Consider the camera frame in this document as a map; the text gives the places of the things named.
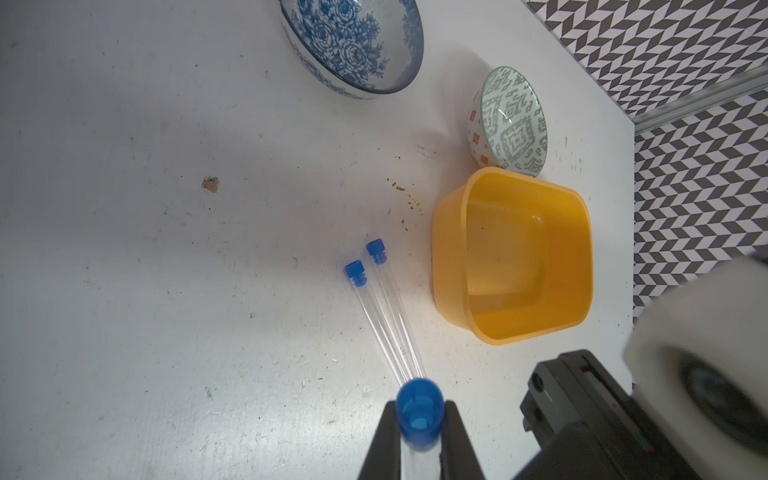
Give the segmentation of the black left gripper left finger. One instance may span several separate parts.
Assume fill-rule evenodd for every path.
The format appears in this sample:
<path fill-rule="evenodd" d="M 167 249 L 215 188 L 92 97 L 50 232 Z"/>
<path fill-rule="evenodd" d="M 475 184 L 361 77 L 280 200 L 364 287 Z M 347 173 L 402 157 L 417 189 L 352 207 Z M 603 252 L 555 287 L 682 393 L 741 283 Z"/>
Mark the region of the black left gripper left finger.
<path fill-rule="evenodd" d="M 394 400 L 383 409 L 358 479 L 401 479 L 401 428 Z"/>

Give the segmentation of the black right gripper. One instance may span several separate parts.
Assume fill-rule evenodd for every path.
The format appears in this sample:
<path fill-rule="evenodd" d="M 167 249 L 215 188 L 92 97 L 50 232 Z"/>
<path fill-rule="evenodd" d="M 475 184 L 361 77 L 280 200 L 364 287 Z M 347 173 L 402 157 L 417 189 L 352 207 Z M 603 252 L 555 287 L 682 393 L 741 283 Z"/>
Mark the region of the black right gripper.
<path fill-rule="evenodd" d="M 518 479 L 697 479 L 588 350 L 536 364 L 520 405 L 539 453 Z"/>

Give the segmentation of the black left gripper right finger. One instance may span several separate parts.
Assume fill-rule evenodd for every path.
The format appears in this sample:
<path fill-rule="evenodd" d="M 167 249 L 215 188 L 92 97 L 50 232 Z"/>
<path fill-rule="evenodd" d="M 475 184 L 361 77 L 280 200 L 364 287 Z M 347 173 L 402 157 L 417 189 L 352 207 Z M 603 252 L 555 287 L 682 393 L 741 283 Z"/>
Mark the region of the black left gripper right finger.
<path fill-rule="evenodd" d="M 445 402 L 441 431 L 440 479 L 485 478 L 456 403 Z"/>

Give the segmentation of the clear test tube blue cap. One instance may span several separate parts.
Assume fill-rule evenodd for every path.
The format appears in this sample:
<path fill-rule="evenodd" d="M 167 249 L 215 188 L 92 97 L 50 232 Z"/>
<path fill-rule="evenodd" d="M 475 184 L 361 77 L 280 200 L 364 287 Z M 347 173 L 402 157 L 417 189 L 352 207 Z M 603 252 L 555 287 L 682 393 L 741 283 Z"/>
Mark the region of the clear test tube blue cap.
<path fill-rule="evenodd" d="M 405 383 L 395 400 L 400 427 L 400 478 L 439 479 L 445 401 L 439 387 L 426 378 Z"/>

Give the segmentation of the white wiping cloth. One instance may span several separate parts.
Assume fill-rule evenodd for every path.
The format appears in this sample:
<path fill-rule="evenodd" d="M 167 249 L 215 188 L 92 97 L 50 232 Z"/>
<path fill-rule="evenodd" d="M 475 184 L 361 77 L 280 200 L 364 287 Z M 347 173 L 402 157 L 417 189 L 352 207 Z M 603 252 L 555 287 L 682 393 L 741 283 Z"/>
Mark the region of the white wiping cloth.
<path fill-rule="evenodd" d="M 766 258 L 735 258 L 658 297 L 624 361 L 634 399 L 701 478 L 766 478 Z"/>

